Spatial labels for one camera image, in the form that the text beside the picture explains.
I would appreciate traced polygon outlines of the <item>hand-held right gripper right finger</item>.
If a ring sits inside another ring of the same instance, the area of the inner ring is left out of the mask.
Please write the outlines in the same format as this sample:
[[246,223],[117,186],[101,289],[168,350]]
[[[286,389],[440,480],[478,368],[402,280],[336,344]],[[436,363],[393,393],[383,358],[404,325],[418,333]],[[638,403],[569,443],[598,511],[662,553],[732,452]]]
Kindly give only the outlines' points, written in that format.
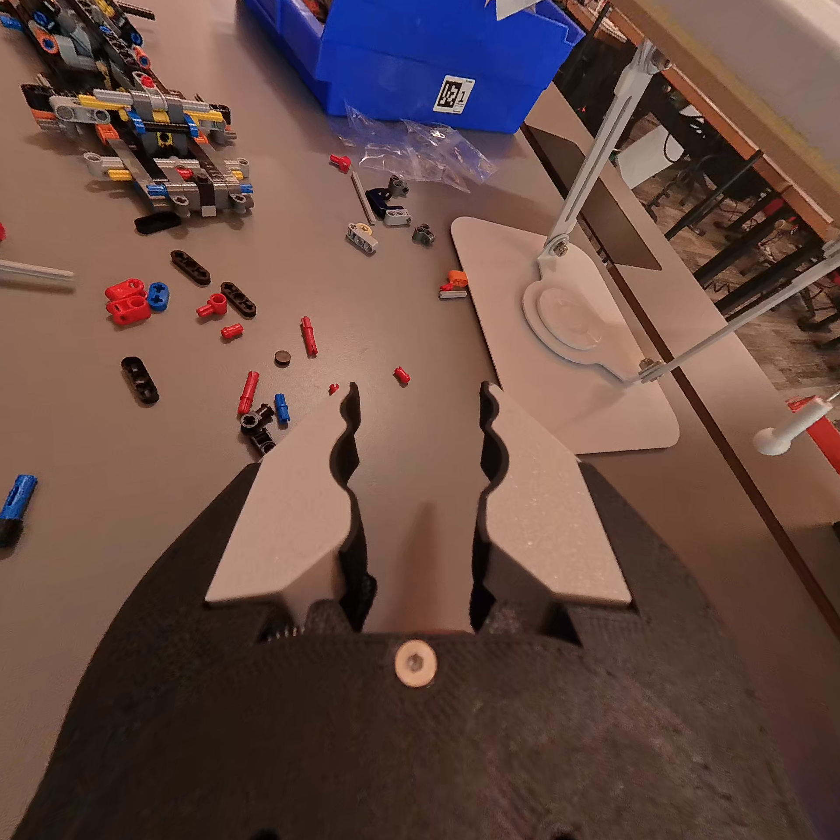
[[503,389],[479,388],[479,494],[469,621],[508,605],[538,633],[568,606],[626,610],[632,594],[578,457]]

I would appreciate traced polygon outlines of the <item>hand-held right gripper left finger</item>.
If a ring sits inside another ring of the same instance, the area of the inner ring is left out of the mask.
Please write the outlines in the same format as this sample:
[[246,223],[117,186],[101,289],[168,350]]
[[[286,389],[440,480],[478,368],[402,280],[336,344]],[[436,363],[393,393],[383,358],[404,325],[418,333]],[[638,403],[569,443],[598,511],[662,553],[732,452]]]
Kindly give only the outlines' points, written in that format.
[[350,479],[360,464],[355,382],[327,397],[259,462],[205,602],[279,606],[301,626],[315,602],[342,608],[360,632],[375,598]]

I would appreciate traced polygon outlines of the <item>long light grey lego axle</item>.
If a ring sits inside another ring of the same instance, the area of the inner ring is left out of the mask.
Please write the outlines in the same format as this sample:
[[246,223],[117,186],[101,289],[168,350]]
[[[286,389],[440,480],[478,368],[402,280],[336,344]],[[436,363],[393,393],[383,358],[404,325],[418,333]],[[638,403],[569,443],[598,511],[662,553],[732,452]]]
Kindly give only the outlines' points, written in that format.
[[74,272],[66,269],[34,266],[1,259],[1,278],[31,284],[72,286],[76,276]]

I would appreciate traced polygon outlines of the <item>dark grey lego axle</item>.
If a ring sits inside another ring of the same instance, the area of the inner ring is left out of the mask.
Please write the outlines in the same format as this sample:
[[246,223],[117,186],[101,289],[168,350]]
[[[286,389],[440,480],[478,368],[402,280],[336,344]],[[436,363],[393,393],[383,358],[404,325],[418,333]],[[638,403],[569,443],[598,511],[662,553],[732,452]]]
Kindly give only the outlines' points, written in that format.
[[353,185],[353,189],[355,190],[356,195],[359,198],[359,201],[360,201],[360,204],[362,206],[365,218],[367,220],[367,224],[370,225],[371,227],[375,226],[376,221],[377,221],[377,216],[375,215],[375,213],[374,213],[374,211],[371,207],[371,204],[370,204],[370,202],[369,202],[369,200],[366,196],[366,193],[365,193],[364,187],[361,183],[360,177],[358,176],[357,172],[353,169],[350,169],[350,179],[351,179],[351,183]]

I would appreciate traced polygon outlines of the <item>grey lego chassis assembly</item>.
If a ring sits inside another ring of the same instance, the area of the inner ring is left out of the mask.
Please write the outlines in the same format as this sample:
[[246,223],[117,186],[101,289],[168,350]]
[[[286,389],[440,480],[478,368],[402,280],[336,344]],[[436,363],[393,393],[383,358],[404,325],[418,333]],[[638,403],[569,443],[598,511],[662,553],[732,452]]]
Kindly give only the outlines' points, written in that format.
[[21,90],[43,131],[94,133],[101,150],[83,155],[91,176],[131,182],[152,214],[249,214],[249,162],[224,152],[237,139],[229,107],[165,91],[151,72],[133,73],[133,83],[71,92],[38,76]]

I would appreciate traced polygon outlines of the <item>large lego vehicle model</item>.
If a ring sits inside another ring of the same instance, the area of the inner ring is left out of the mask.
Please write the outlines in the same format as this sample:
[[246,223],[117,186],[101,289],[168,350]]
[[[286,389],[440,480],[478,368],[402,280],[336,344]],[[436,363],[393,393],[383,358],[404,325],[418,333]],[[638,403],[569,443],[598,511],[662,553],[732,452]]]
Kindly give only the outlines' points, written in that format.
[[117,1],[2,1],[1,8],[2,26],[24,33],[50,67],[129,76],[151,68],[132,21],[154,21],[150,9]]

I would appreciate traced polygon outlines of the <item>white metal desk stand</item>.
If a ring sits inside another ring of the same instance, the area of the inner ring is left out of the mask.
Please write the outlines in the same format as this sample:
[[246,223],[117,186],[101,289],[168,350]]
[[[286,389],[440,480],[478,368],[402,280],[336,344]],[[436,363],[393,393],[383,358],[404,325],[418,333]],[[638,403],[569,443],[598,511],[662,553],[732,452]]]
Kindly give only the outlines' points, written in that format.
[[546,238],[475,217],[459,217],[450,228],[500,388],[575,455],[674,446],[679,424],[658,379],[838,267],[835,238],[819,264],[755,314],[735,318],[671,362],[643,361],[598,263],[571,235],[615,140],[668,65],[643,39]]

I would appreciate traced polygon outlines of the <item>blue pin in dark connector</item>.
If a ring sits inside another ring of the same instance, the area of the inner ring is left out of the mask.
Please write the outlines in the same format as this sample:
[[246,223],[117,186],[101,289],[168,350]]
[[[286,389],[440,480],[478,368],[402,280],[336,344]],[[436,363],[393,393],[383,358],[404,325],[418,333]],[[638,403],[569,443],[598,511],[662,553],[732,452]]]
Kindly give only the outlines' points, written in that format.
[[1,548],[11,548],[18,541],[24,527],[28,504],[38,484],[36,476],[19,475],[9,491],[1,510]]

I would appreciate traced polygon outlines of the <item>red plastic part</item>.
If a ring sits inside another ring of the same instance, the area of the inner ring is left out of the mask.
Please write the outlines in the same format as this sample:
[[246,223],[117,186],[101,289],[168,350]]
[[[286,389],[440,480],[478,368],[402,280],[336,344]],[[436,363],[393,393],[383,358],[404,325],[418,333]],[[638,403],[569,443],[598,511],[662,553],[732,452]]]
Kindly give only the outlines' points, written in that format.
[[[814,400],[822,400],[828,405],[828,411],[832,409],[830,402],[815,395],[792,398],[787,400],[786,404],[793,413],[797,413],[803,407],[813,403]],[[807,428],[806,432],[820,449],[829,464],[835,469],[836,473],[839,473],[839,431],[829,419],[828,413],[825,413],[821,418],[817,419],[813,425]]]

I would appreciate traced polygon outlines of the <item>clear plastic bag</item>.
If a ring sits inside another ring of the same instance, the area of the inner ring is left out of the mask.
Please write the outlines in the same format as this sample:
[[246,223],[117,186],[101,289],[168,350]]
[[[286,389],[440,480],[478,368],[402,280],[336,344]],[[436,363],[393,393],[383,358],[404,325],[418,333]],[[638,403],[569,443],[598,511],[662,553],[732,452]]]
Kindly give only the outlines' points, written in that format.
[[483,185],[498,171],[463,134],[442,123],[381,122],[345,103],[332,126],[358,167],[406,182],[443,184],[469,193],[472,184]]

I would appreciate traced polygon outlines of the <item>wooden desk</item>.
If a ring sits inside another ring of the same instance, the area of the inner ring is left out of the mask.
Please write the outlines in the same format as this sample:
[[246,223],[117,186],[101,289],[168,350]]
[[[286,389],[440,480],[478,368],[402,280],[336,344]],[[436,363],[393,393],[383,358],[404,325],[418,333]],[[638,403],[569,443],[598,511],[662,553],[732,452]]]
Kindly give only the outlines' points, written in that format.
[[838,2],[615,5],[821,209],[829,238],[838,236]]

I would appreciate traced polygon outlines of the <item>blue plastic bin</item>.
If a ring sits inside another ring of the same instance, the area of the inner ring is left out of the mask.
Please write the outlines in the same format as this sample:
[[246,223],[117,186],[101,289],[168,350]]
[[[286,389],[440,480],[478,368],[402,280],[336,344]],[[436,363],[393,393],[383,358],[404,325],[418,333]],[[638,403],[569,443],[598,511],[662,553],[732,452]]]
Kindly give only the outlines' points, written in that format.
[[503,19],[495,2],[337,1],[244,6],[332,116],[515,133],[583,38],[553,2]]

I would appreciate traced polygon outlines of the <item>black desk frame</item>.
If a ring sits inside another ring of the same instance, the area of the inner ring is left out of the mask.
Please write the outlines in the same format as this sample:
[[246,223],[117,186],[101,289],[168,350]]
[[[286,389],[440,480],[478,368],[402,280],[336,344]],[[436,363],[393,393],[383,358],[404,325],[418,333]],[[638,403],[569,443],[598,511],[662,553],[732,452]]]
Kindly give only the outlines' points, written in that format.
[[713,173],[712,181],[716,188],[665,232],[667,240],[688,234],[700,236],[706,233],[700,224],[725,201],[749,205],[734,221],[717,224],[717,230],[726,240],[724,246],[692,272],[703,290],[711,289],[721,275],[742,258],[756,256],[760,246],[769,243],[776,235],[797,234],[801,237],[800,243],[791,252],[770,262],[758,274],[742,280],[717,300],[717,309],[728,321],[787,290],[804,274],[802,266],[809,270],[825,258],[826,241],[823,237],[755,171],[754,164],[760,159],[761,153],[756,152],[738,166],[730,164],[727,170]]

